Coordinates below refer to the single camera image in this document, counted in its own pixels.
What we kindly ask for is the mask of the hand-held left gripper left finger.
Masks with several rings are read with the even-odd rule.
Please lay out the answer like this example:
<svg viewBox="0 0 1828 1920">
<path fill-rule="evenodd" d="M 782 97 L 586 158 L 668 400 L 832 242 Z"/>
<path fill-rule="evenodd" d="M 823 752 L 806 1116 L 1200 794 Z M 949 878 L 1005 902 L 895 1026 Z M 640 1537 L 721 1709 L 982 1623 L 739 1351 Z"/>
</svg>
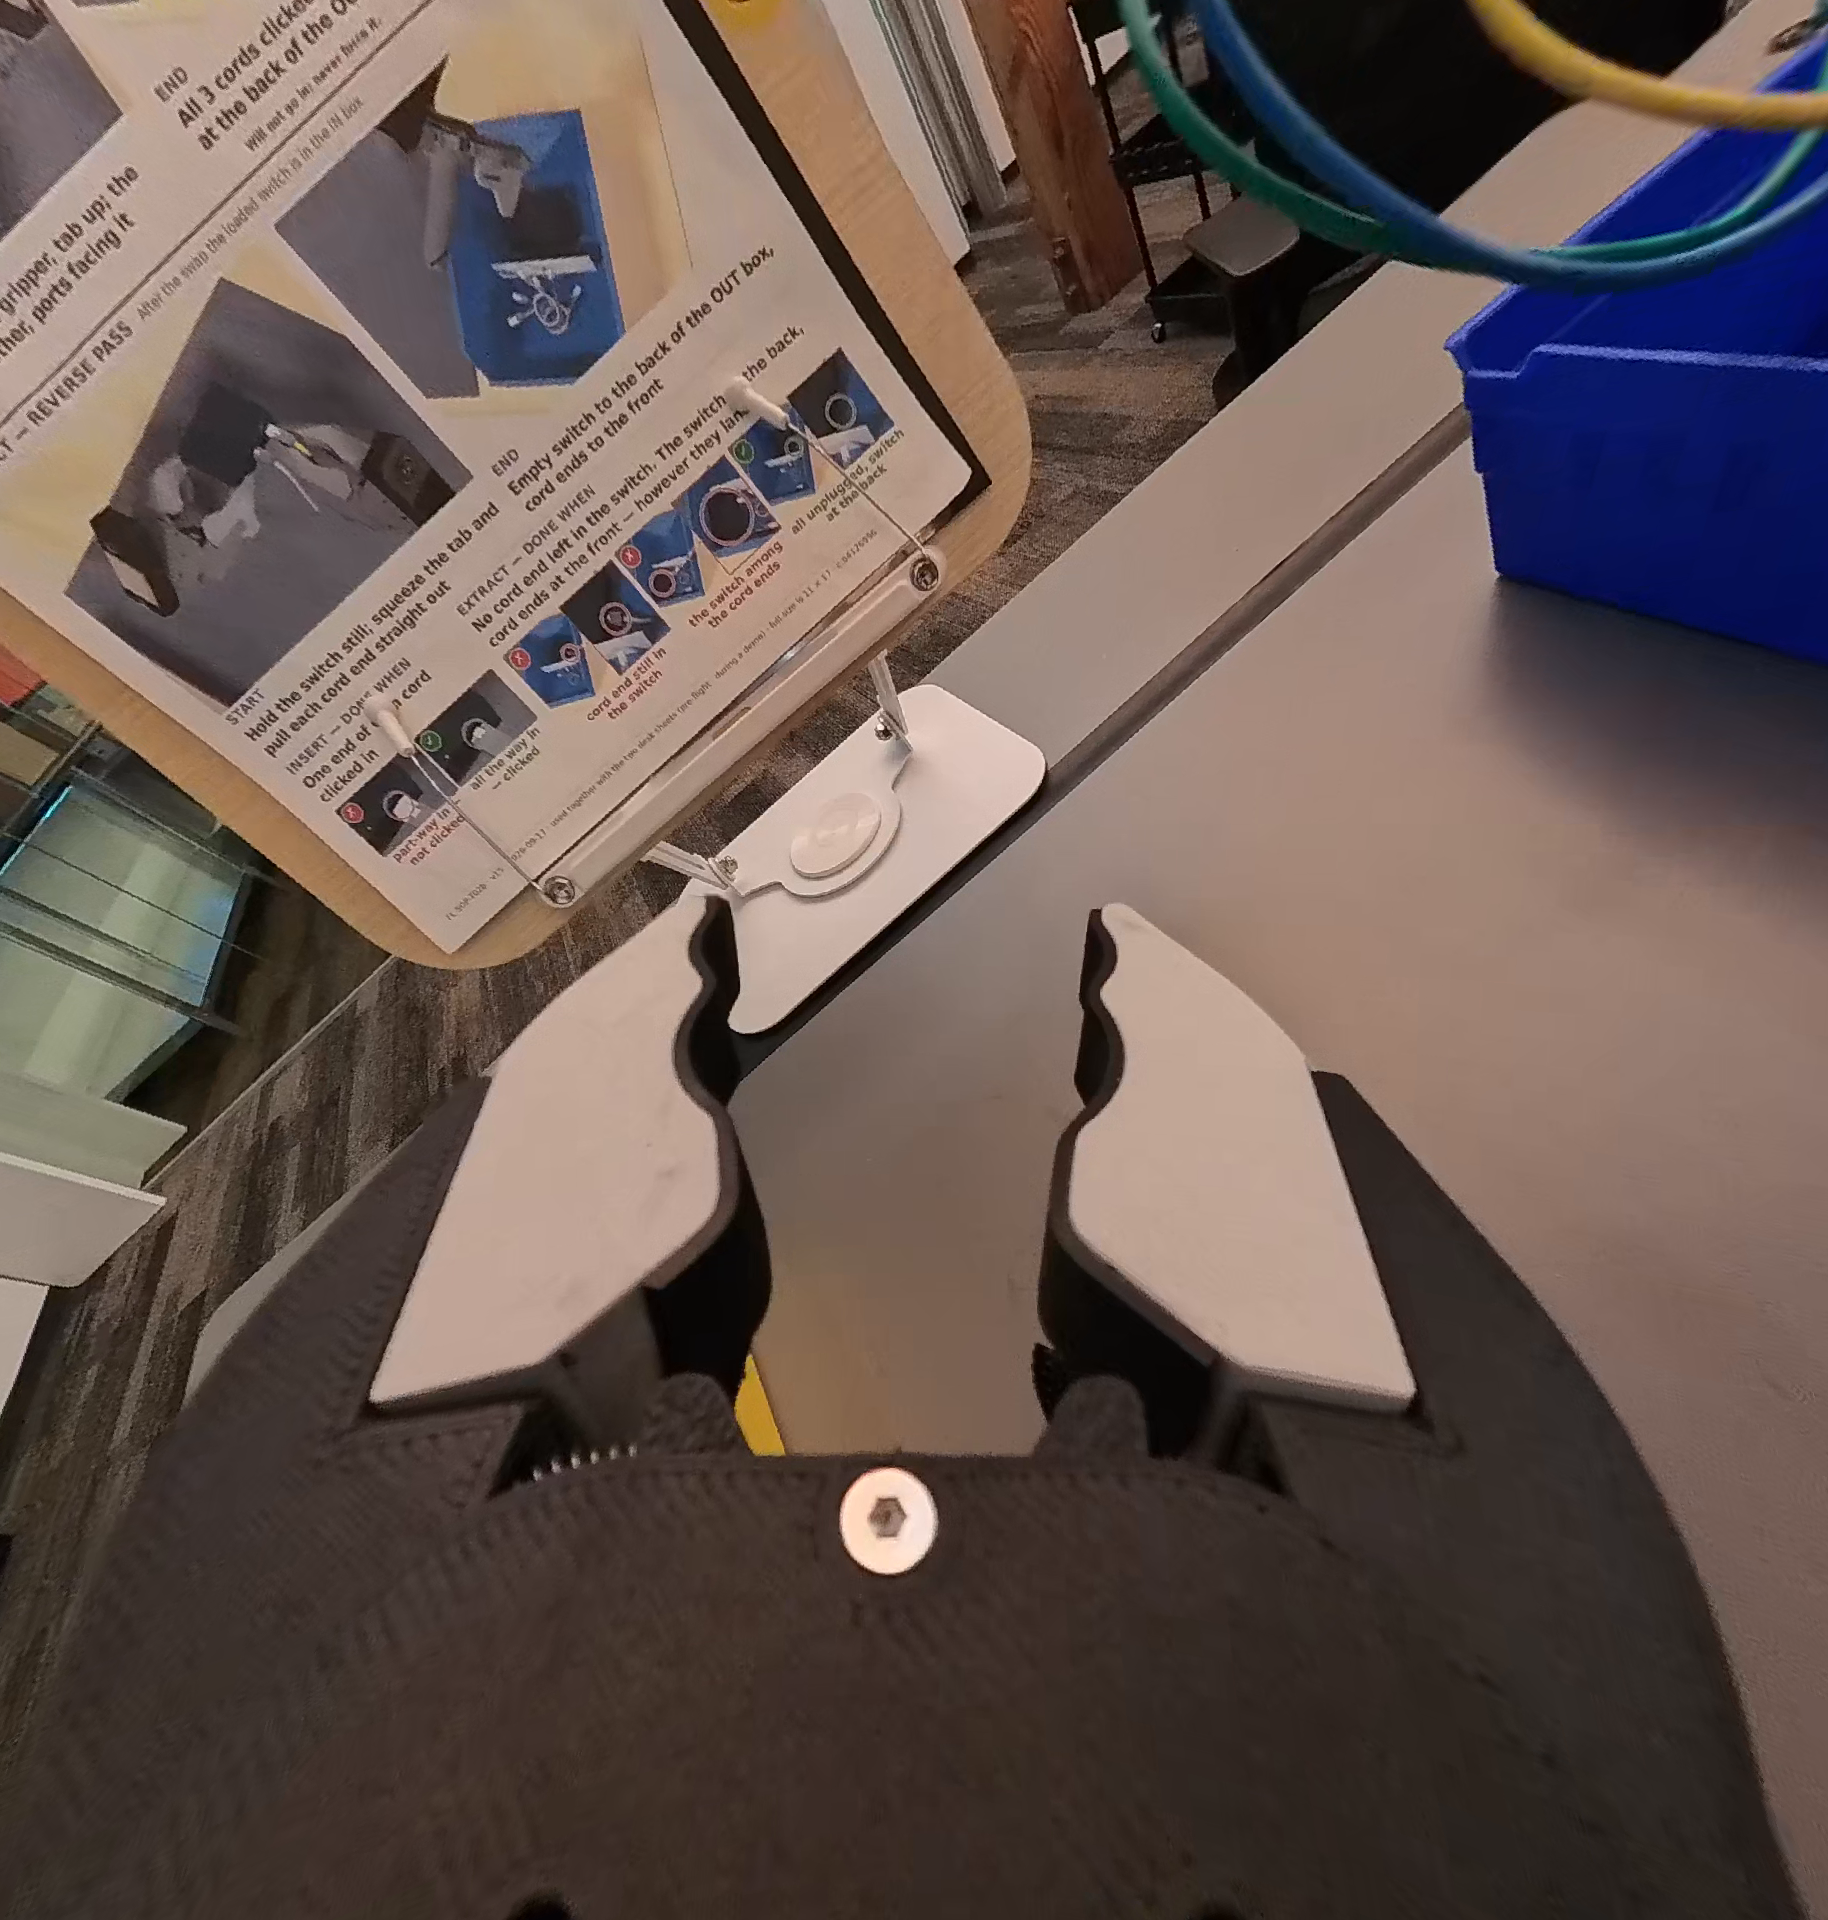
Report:
<svg viewBox="0 0 1828 1920">
<path fill-rule="evenodd" d="M 679 901 L 489 1075 L 368 1405 L 523 1405 L 565 1445 L 744 1445 L 772 1303 L 731 1100 L 736 918 Z"/>
</svg>

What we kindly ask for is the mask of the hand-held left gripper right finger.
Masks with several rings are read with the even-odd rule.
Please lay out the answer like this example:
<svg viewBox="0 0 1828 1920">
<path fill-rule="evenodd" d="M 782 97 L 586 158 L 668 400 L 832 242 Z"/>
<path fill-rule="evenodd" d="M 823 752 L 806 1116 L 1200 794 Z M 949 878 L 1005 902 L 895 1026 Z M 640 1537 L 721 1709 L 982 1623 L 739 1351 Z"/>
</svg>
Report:
<svg viewBox="0 0 1828 1920">
<path fill-rule="evenodd" d="M 1120 1381 L 1152 1445 L 1209 1445 L 1253 1398 L 1407 1414 L 1417 1381 L 1302 1048 L 1118 902 L 1086 920 L 1078 1009 L 1043 1404 Z"/>
</svg>

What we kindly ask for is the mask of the blue plastic bin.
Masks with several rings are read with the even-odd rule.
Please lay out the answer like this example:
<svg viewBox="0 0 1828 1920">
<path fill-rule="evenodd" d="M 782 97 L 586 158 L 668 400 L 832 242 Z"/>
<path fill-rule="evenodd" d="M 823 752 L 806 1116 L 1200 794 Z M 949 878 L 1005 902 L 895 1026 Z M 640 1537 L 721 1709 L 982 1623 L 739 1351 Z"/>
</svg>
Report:
<svg viewBox="0 0 1828 1920">
<path fill-rule="evenodd" d="M 1828 664 L 1828 200 L 1714 272 L 1447 344 L 1497 575 Z"/>
</svg>

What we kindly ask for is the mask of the grey stool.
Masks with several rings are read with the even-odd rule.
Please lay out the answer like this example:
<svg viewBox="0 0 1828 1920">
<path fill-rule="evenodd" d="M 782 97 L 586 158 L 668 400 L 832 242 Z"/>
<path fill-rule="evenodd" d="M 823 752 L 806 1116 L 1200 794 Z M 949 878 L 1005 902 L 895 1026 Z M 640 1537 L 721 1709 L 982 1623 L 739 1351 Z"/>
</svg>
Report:
<svg viewBox="0 0 1828 1920">
<path fill-rule="evenodd" d="M 1222 411 L 1301 336 L 1317 250 L 1293 218 L 1245 196 L 1196 224 L 1185 249 L 1183 265 L 1152 288 L 1152 341 L 1172 323 L 1225 326 L 1233 346 L 1210 382 Z"/>
</svg>

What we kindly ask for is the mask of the wooden pillar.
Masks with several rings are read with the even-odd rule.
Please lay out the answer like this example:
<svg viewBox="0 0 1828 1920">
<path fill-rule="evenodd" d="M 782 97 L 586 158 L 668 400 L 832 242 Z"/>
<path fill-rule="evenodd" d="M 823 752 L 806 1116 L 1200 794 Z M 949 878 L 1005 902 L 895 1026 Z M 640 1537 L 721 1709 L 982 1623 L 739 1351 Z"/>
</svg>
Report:
<svg viewBox="0 0 1828 1920">
<path fill-rule="evenodd" d="M 968 2 L 1050 272 L 1072 315 L 1092 313 L 1142 268 L 1068 2 Z"/>
</svg>

